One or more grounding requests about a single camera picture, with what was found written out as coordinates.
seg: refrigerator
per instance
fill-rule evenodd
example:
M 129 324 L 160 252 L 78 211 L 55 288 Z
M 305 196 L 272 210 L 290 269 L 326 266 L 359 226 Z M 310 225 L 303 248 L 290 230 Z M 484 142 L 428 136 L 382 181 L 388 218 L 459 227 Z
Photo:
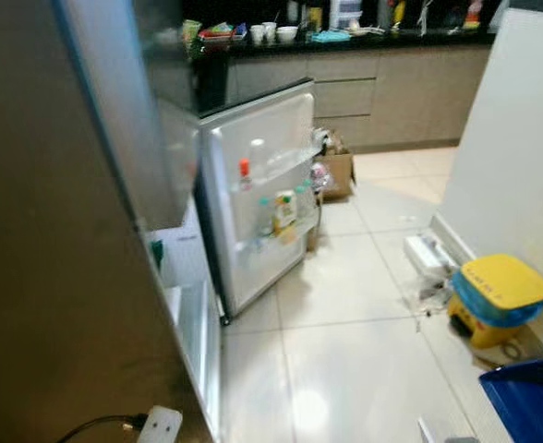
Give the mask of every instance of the refrigerator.
M 220 439 L 180 24 L 175 1 L 0 0 L 0 443 L 154 404 Z
M 305 255 L 307 232 L 319 219 L 316 205 L 298 215 L 287 238 L 261 235 L 259 225 L 262 211 L 273 212 L 281 193 L 299 190 L 296 200 L 314 199 L 308 179 L 320 143 L 313 137 L 313 108 L 313 82 L 303 78 L 200 119 L 197 196 L 225 322 Z M 245 161 L 248 186 L 241 184 Z M 271 210 L 261 205 L 263 198 Z

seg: baseboard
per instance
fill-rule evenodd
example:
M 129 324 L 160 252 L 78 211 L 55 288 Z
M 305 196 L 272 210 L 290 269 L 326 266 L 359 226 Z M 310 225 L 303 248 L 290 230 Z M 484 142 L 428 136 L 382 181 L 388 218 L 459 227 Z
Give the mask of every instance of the baseboard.
M 454 231 L 450 224 L 448 224 L 438 212 L 431 218 L 429 229 L 436 234 L 446 248 L 446 251 L 448 251 L 458 264 L 462 265 L 463 263 L 478 257 L 475 251 L 466 244 L 460 235 Z M 543 350 L 543 340 L 541 340 L 538 334 L 530 328 L 529 325 L 526 325 L 526 328 L 527 331 L 524 331 L 521 334 L 522 340 L 531 341 L 530 347 L 533 349 Z
M 354 154 L 371 154 L 374 152 L 390 152 L 394 150 L 425 150 L 429 148 L 448 148 L 458 146 L 459 138 L 445 140 L 422 140 L 405 143 L 385 143 L 380 145 L 364 145 L 348 147 Z

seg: black countertop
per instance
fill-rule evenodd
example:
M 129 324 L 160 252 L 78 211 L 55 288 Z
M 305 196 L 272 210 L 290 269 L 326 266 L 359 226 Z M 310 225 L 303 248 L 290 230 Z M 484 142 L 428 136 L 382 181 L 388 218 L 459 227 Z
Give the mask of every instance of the black countertop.
M 249 39 L 233 42 L 226 46 L 205 45 L 198 58 L 209 54 L 224 53 L 232 58 L 271 56 L 276 54 L 303 54 L 319 52 L 338 52 L 354 50 L 379 50 L 389 48 L 419 48 L 429 46 L 448 46 L 462 44 L 491 45 L 495 34 L 476 30 L 460 30 L 450 33 L 448 30 L 428 30 L 423 37 L 417 30 L 400 30 L 384 35 L 367 34 L 352 37 L 347 42 L 293 42 L 288 44 L 265 44 L 255 46 Z

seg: white wall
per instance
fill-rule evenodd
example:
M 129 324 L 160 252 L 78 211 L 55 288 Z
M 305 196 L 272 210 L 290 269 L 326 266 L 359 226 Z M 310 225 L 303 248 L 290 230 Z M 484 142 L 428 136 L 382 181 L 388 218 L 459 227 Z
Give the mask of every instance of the white wall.
M 543 13 L 506 11 L 439 216 L 478 256 L 543 275 Z

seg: red bottle cap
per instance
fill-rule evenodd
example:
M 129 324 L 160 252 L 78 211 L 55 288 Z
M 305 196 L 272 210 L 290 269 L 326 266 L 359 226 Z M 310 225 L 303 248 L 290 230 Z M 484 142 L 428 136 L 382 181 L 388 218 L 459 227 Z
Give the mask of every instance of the red bottle cap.
M 241 172 L 241 177 L 247 177 L 249 175 L 249 159 L 239 160 L 238 168 Z

